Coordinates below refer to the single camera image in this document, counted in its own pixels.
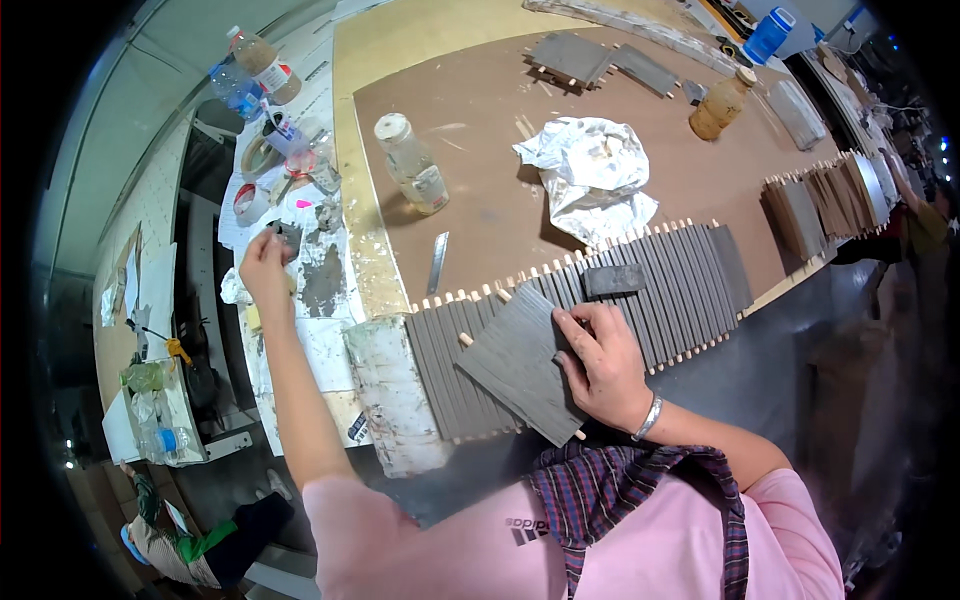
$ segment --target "worker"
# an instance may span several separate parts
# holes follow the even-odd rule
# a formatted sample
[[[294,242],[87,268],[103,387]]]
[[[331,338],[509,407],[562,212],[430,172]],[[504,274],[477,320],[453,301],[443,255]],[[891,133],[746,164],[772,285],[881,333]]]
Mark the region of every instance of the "worker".
[[[885,148],[881,148],[894,184],[903,202],[890,211],[887,229],[864,239],[849,240],[837,248],[834,265],[849,265],[863,258],[874,258],[887,265],[937,251],[947,240],[948,222],[956,217],[957,193],[946,181],[939,181],[933,203],[921,199],[900,172],[900,166]]]
[[[774,444],[654,394],[623,314],[553,317],[573,399],[640,444],[545,452],[521,481],[427,530],[350,465],[297,337],[271,232],[240,277],[259,309],[287,466],[331,598],[837,598],[836,551]],[[590,335],[581,326],[587,323]]]
[[[124,461],[120,468],[136,487],[137,515],[120,530],[133,557],[175,581],[206,588],[232,588],[240,583],[260,552],[293,517],[293,495],[277,472],[267,469],[272,493],[258,490],[253,504],[239,507],[202,538],[182,536],[156,526],[160,497],[150,480]]]

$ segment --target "plaid cloth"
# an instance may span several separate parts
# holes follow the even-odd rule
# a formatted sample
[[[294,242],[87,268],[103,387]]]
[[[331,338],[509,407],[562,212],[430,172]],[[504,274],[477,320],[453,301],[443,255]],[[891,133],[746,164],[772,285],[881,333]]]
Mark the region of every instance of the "plaid cloth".
[[[564,549],[567,600],[577,591],[588,546],[649,498],[663,475],[687,458],[705,468],[724,495],[724,598],[746,595],[744,509],[723,452],[705,445],[588,448],[570,442],[543,452],[527,475],[543,502],[550,535]]]

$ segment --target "floor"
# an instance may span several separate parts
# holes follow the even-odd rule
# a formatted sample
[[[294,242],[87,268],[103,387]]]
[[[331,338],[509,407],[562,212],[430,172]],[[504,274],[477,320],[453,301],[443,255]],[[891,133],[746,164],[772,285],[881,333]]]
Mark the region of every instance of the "floor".
[[[811,411],[810,352],[839,325],[861,319],[870,306],[865,287],[874,261],[830,266],[741,322],[726,341],[692,360],[649,378],[661,395],[713,419],[763,435],[797,463],[804,460]],[[262,429],[251,429],[253,447],[216,462],[177,469],[175,477],[201,528],[229,518],[239,504],[266,489],[266,469],[275,468],[293,489],[282,457],[275,458]],[[373,489],[393,498],[423,526],[433,525],[515,481],[542,448],[526,432],[460,446],[445,468],[411,479],[387,479],[371,447],[349,452],[357,472]],[[277,543],[316,553],[302,503]]]

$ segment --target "brown table surface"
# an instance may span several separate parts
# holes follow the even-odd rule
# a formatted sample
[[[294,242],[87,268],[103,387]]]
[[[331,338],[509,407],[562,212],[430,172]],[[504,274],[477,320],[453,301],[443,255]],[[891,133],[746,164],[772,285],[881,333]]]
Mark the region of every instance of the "brown table surface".
[[[571,31],[608,47],[630,43],[681,80],[711,85],[723,79],[699,62],[637,36],[610,28]],[[835,156],[832,140],[809,152],[797,150],[777,116],[752,93],[720,138],[705,142],[686,123],[694,108],[679,88],[670,100],[622,74],[605,76],[602,88],[579,95],[538,83],[523,55],[540,38],[518,36],[466,48],[354,93],[374,189],[411,302],[426,291],[433,241],[444,231],[450,236],[441,293],[479,289],[582,248],[549,224],[537,170],[521,165],[511,148],[558,116],[598,116],[633,127],[650,159],[651,177],[643,191],[660,202],[651,226],[685,218],[729,225],[755,297],[800,266],[775,239],[760,204],[760,187],[765,177]],[[765,67],[757,75],[758,94],[789,78]],[[429,218],[410,210],[372,135],[376,120],[392,111],[406,114],[431,147],[450,192],[449,205]]]

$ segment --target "metal ruler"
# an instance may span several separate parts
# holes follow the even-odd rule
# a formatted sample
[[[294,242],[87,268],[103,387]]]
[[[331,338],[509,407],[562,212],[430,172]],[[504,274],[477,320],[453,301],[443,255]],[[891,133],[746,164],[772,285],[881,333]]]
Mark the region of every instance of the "metal ruler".
[[[437,236],[433,242],[433,262],[430,264],[430,279],[426,284],[426,295],[430,296],[437,293],[437,286],[440,285],[440,271],[444,267],[444,256],[446,255],[446,238],[450,235],[449,231],[444,231]]]

